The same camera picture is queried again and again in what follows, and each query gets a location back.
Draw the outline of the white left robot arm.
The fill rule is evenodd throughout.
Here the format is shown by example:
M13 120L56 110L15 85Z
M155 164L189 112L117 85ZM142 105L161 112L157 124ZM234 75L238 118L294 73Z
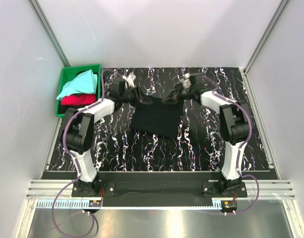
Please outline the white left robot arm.
M76 166L77 178L84 182L83 191L95 196L100 191L100 184L94 181L97 176L90 148L94 138L94 124L102 118L116 112L123 104L133 107L151 105L152 100L135 83L136 76L116 77L109 89L108 96L81 109L68 109L64 115L64 129L61 143L72 157Z

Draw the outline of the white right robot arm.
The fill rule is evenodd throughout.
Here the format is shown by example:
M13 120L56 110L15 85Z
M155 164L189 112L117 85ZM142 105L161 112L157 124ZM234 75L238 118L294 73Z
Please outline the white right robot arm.
M220 135L225 141L225 158L222 167L224 181L218 184L223 196L236 191L233 180L241 177L244 149L252 136L252 122L248 103L235 101L218 93L218 84L209 77L187 73L173 90L162 99L164 104L177 104L183 100L196 100L219 114Z

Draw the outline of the black t shirt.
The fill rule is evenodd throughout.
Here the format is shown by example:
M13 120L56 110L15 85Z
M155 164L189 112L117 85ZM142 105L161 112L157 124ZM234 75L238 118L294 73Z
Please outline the black t shirt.
M152 104L135 109L129 128L157 136L176 138L184 102L163 104L162 99L149 96Z

